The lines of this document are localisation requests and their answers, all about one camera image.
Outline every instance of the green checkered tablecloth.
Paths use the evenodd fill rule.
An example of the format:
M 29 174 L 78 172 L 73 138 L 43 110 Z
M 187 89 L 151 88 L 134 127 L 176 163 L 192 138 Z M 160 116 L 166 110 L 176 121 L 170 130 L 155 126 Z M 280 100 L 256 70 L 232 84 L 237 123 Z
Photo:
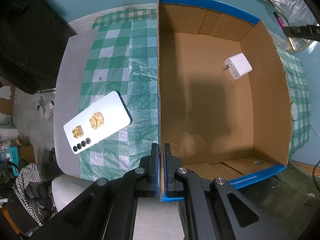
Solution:
M 148 19 L 156 19 L 156 9 L 126 9 L 103 15 L 95 20 L 92 30 L 100 26 L 107 26 L 114 23 L 132 22 Z
M 310 98 L 301 61 L 280 48 L 277 48 L 277 52 L 286 74 L 291 102 L 295 102 L 298 107 L 298 119 L 292 121 L 290 158 L 296 150 L 309 141 L 311 128 Z
M 133 121 L 80 153 L 83 179 L 119 178 L 139 166 L 140 159 L 150 155 L 151 144 L 158 143 L 155 15 L 156 11 L 148 19 L 124 18 L 120 23 L 107 21 L 99 26 L 85 68 L 79 112 L 115 90 L 121 94 Z

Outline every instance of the white slipper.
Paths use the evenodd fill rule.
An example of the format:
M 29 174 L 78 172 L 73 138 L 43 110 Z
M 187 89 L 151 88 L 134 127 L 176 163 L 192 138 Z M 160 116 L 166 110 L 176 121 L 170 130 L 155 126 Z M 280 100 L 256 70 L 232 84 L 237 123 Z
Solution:
M 53 109 L 54 109 L 54 99 L 51 99 L 49 103 L 45 106 L 45 114 L 44 114 L 44 119 L 48 121 L 51 116 L 53 115 Z
M 39 99 L 37 101 L 37 111 L 40 114 L 40 118 L 43 119 L 44 118 L 44 103 L 43 103 L 42 97 L 39 97 Z

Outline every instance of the metal frame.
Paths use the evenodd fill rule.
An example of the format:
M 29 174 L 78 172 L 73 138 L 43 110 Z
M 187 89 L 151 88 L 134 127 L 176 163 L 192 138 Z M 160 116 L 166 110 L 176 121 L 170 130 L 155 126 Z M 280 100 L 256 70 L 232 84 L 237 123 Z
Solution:
M 31 240 L 127 240 L 133 238 L 138 197 L 156 197 L 159 146 L 122 178 L 96 180 L 58 214 L 37 229 Z
M 203 179 L 182 168 L 180 158 L 171 155 L 169 144 L 164 144 L 164 155 L 164 166 L 168 166 L 166 195 L 184 197 L 189 240 L 288 239 L 225 179 Z

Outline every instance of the white phone back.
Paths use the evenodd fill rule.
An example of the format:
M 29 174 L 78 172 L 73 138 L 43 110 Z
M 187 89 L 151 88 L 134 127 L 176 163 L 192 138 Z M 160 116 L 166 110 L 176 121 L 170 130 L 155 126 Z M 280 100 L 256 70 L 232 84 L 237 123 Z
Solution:
M 103 116 L 103 125 L 94 129 L 90 119 L 93 114 L 97 112 Z M 63 128 L 73 153 L 78 154 L 128 126 L 130 122 L 130 117 L 118 93 L 112 91 L 67 122 Z M 83 136 L 77 139 L 74 137 L 72 131 L 79 125 L 82 128 Z M 86 141 L 87 138 L 89 138 L 91 142 L 84 147 L 82 146 L 81 149 L 74 151 L 74 146 L 77 146 L 79 143 L 81 144 L 82 141 Z

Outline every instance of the floor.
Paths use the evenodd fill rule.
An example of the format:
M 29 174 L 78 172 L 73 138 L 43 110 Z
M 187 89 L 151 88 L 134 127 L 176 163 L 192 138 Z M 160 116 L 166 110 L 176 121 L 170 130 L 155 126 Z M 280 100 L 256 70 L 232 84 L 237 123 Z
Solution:
M 13 100 L 12 123 L 19 129 L 19 140 L 33 145 L 37 163 L 48 161 L 48 153 L 54 147 L 53 116 L 49 121 L 42 120 L 36 110 L 40 94 L 29 95 L 16 88 Z M 54 98 L 53 92 L 42 93 L 46 105 Z

